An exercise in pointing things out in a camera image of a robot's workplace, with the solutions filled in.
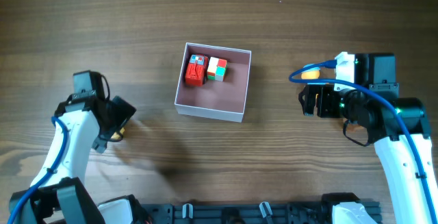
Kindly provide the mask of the yellow toy wheel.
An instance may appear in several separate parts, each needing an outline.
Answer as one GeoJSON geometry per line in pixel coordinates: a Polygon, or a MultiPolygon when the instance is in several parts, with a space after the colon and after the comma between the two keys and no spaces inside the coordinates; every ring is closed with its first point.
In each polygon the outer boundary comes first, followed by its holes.
{"type": "Polygon", "coordinates": [[[110,138],[110,142],[120,142],[120,141],[122,141],[123,140],[123,138],[124,138],[124,136],[123,136],[123,134],[124,134],[124,132],[125,132],[125,128],[124,127],[122,127],[120,130],[118,130],[118,131],[115,131],[114,133],[113,133],[113,135],[111,136],[111,138],[110,138]]]}

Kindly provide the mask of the red toy truck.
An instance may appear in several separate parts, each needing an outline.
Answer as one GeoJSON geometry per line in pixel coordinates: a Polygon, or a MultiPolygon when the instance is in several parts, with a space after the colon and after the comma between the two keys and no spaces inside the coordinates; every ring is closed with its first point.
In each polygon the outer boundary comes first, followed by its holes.
{"type": "Polygon", "coordinates": [[[209,58],[206,55],[193,54],[185,71],[185,83],[189,86],[202,86],[206,82],[206,70],[209,58]]]}

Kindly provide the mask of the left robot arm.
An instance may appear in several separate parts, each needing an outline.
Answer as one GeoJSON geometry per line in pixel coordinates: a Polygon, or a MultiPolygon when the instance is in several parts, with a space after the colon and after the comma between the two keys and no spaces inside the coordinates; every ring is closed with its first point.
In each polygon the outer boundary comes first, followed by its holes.
{"type": "Polygon", "coordinates": [[[148,214],[131,195],[95,204],[83,185],[91,150],[103,153],[120,142],[136,109],[110,96],[105,76],[73,75],[74,92],[61,102],[51,122],[55,134],[44,164],[27,190],[11,196],[9,223],[44,223],[60,211],[61,223],[143,223],[148,214]]]}

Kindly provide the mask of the small colourful puzzle cube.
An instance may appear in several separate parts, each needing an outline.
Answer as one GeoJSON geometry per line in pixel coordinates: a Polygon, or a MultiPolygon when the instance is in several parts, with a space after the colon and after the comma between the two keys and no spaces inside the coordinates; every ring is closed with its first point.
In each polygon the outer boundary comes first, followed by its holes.
{"type": "Polygon", "coordinates": [[[219,82],[224,81],[224,76],[227,71],[227,61],[222,58],[211,57],[207,67],[207,78],[219,82]]]}

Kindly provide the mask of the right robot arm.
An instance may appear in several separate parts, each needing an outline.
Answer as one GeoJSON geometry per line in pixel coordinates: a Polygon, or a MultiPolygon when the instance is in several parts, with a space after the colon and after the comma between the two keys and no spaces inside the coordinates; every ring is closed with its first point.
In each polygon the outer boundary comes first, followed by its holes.
{"type": "Polygon", "coordinates": [[[430,123],[419,99],[399,96],[394,54],[343,51],[289,80],[305,86],[298,96],[304,115],[365,128],[364,146],[381,162],[398,223],[437,222],[430,123]]]}

